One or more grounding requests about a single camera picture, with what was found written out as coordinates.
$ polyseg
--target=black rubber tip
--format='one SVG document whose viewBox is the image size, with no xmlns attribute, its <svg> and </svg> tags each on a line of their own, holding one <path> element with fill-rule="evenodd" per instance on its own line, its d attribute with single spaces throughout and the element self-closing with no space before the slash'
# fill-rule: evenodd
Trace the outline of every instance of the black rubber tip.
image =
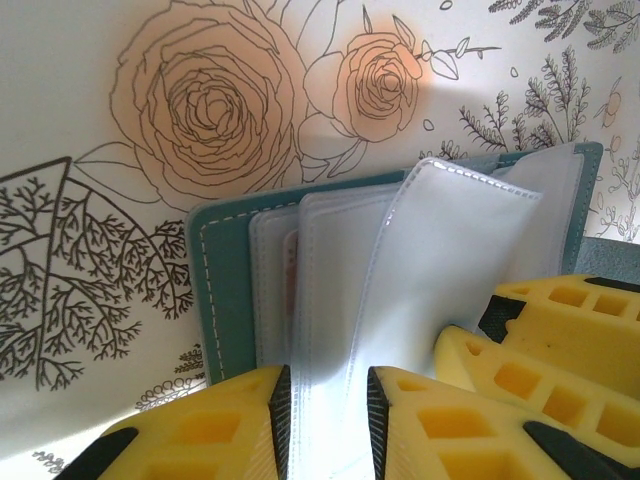
<svg viewBox="0 0 640 480">
<path fill-rule="evenodd" d="M 640 285 L 635 283 L 621 282 L 620 280 L 611 280 L 604 277 L 591 277 L 585 279 L 586 283 L 598 285 L 600 287 L 615 288 L 616 290 L 625 290 L 627 292 L 640 293 Z"/>
<path fill-rule="evenodd" d="M 491 340 L 502 343 L 507 336 L 507 322 L 518 318 L 526 305 L 522 300 L 493 295 L 478 326 Z"/>
<path fill-rule="evenodd" d="M 640 479 L 640 468 L 622 465 L 567 432 L 541 422 L 526 422 L 522 428 L 571 480 Z"/>
<path fill-rule="evenodd" d="M 98 480 L 138 435 L 133 427 L 100 437 L 69 464 L 56 480 Z"/>
<path fill-rule="evenodd" d="M 269 399 L 271 435 L 278 478 L 286 480 L 289 470 L 289 440 L 291 439 L 291 369 L 282 367 Z"/>
<path fill-rule="evenodd" d="M 375 367 L 367 375 L 367 411 L 369 413 L 369 436 L 373 453 L 373 468 L 376 480 L 384 480 L 387 467 L 387 436 L 389 433 L 389 399 Z"/>
</svg>

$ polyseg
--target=white stitching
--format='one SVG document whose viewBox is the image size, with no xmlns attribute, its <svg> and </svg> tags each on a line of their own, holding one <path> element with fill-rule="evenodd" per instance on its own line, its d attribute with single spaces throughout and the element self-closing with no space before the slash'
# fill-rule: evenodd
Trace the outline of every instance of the white stitching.
<svg viewBox="0 0 640 480">
<path fill-rule="evenodd" d="M 222 361 L 222 352 L 220 350 L 220 336 L 218 335 L 218 325 L 216 322 L 216 307 L 213 299 L 213 287 L 211 286 L 211 275 L 209 273 L 209 262 L 207 261 L 207 246 L 204 242 L 204 231 L 210 225 L 215 225 L 217 223 L 228 222 L 229 220 L 236 220 L 241 217 L 245 217 L 247 215 L 253 215 L 259 212 L 266 212 L 268 210 L 275 210 L 283 207 L 290 207 L 292 205 L 297 205 L 298 202 L 289 202 L 287 204 L 276 205 L 275 207 L 265 207 L 263 209 L 250 210 L 248 212 L 241 212 L 236 215 L 232 215 L 229 217 L 224 217 L 222 220 L 211 220 L 200 228 L 200 246 L 202 247 L 202 257 L 204 259 L 204 271 L 205 271 L 205 279 L 207 282 L 207 293 L 209 294 L 209 303 L 211 304 L 211 319 L 213 321 L 213 335 L 216 339 L 216 353 L 218 354 L 218 365 L 220 366 L 220 377 L 222 380 L 225 379 L 224 374 L 224 363 Z"/>
</svg>

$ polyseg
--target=yellow plastic object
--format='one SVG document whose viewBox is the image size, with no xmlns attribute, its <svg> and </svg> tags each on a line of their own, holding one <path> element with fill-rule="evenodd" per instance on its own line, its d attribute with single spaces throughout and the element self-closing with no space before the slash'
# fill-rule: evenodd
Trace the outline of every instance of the yellow plastic object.
<svg viewBox="0 0 640 480">
<path fill-rule="evenodd" d="M 439 381 L 546 415 L 591 448 L 640 466 L 640 402 L 631 397 L 458 327 L 438 337 L 435 370 Z"/>
<path fill-rule="evenodd" d="M 372 371 L 390 405 L 386 449 L 376 427 L 384 412 L 369 407 L 374 465 L 385 480 L 569 479 L 522 428 L 531 420 L 561 424 L 397 368 Z M 370 397 L 375 383 L 370 372 Z"/>
<path fill-rule="evenodd" d="M 268 404 L 282 370 L 254 370 L 113 425 L 103 438 L 129 427 L 138 435 L 100 480 L 277 479 Z"/>
<path fill-rule="evenodd" d="M 640 293 L 589 278 L 500 285 L 495 295 L 526 302 L 502 344 L 640 400 Z"/>
</svg>

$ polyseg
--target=line-art flower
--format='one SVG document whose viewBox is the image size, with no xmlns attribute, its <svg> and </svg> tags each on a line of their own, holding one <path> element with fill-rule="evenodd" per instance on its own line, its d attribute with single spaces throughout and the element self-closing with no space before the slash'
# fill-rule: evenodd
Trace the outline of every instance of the line-art flower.
<svg viewBox="0 0 640 480">
<path fill-rule="evenodd" d="M 616 121 L 616 115 L 618 114 L 618 110 L 620 109 L 620 105 L 622 104 L 622 96 L 617 90 L 618 85 L 620 84 L 620 80 L 622 80 L 622 77 L 618 77 L 618 79 L 611 87 L 611 92 L 609 93 L 607 103 L 602 105 L 597 113 L 593 116 L 593 118 L 596 118 L 602 115 L 602 128 L 609 128 L 611 125 L 613 125 L 613 122 Z"/>
<path fill-rule="evenodd" d="M 394 32 L 375 32 L 364 6 L 362 14 L 364 33 L 353 38 L 344 52 L 318 58 L 306 74 L 304 88 L 317 113 L 304 121 L 299 132 L 305 174 L 315 170 L 305 179 L 349 172 L 369 143 L 383 142 L 407 128 L 427 71 L 455 81 L 457 59 L 471 52 L 482 59 L 484 51 L 497 49 L 469 48 L 470 38 L 465 37 L 456 48 L 432 50 L 426 40 L 417 42 L 397 16 L 393 16 Z"/>
<path fill-rule="evenodd" d="M 111 110 L 169 205 L 299 183 L 305 67 L 282 28 L 243 7 L 172 2 L 119 58 Z"/>
</svg>

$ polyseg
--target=teal leather card holder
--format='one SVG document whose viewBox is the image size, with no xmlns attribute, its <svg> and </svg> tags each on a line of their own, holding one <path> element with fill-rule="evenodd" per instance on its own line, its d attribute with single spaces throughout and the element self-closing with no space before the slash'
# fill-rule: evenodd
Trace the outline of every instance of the teal leather card holder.
<svg viewBox="0 0 640 480">
<path fill-rule="evenodd" d="M 564 247 L 563 273 L 572 273 L 575 267 L 602 152 L 598 143 L 575 146 L 575 153 L 583 155 L 584 163 Z M 454 163 L 490 175 L 515 165 L 527 153 L 486 155 Z M 401 182 L 406 172 L 396 170 L 366 178 L 260 192 L 206 203 L 189 213 L 185 235 L 209 384 L 256 368 L 249 245 L 249 222 L 253 215 L 297 205 L 313 192 Z"/>
</svg>

